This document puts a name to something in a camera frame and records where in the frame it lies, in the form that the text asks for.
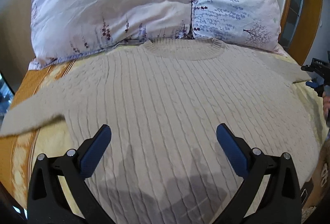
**person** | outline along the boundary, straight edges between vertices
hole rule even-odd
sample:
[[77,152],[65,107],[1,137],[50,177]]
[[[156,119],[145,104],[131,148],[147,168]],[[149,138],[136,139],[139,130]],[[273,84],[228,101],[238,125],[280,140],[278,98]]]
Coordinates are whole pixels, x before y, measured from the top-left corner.
[[326,119],[328,117],[328,113],[330,110],[330,96],[325,96],[325,92],[323,92],[323,115]]

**bed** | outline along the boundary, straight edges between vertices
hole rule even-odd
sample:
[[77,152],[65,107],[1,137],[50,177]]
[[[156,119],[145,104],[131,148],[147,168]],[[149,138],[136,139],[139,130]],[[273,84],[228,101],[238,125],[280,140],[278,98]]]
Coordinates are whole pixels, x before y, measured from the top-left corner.
[[[126,50],[125,47],[118,47],[110,54],[120,50]],[[271,54],[271,57],[280,58],[290,63],[296,63],[289,55],[279,56]],[[50,66],[39,71],[28,71],[24,80],[15,94],[12,107],[15,107],[25,99],[37,93],[40,89],[49,85],[51,82],[65,77],[74,70],[79,69],[87,59],[74,60],[64,64]],[[310,88],[305,86],[304,82],[292,85],[292,90],[304,105],[309,113],[313,123],[315,140],[319,147],[323,144],[327,136],[327,128],[322,116],[322,100]],[[68,149],[73,147],[70,139],[69,130],[64,120],[57,119],[52,123],[36,131],[27,132],[20,136],[9,136],[0,140],[0,181],[12,194],[12,196],[26,208],[27,188],[32,173],[33,164],[40,153],[46,153],[48,157],[63,155]],[[67,187],[63,182],[65,194],[68,195]],[[67,197],[73,211],[79,214],[79,210],[72,198]]]

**pillowcase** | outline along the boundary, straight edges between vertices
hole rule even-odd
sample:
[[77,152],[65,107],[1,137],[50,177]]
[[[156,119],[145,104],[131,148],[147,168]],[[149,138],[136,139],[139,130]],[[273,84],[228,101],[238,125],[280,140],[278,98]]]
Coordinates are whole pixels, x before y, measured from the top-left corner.
[[191,0],[32,0],[31,40],[40,69],[85,55],[139,44],[153,37],[182,38]]
[[277,51],[280,16],[277,0],[196,0],[193,36]]

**beige wall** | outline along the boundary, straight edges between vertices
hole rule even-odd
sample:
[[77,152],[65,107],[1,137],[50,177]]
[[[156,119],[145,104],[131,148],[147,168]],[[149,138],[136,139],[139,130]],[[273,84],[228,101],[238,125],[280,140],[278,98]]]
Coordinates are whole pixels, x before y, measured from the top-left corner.
[[30,12],[30,0],[0,0],[0,72],[14,91],[34,57]]

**pillow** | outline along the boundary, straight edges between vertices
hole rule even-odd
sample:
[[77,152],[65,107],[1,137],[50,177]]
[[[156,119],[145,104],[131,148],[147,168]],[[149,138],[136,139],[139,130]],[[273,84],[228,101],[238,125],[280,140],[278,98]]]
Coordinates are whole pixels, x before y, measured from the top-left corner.
[[277,51],[280,16],[277,0],[196,0],[193,36]]
[[32,0],[30,69],[152,37],[182,38],[190,22],[191,0]]

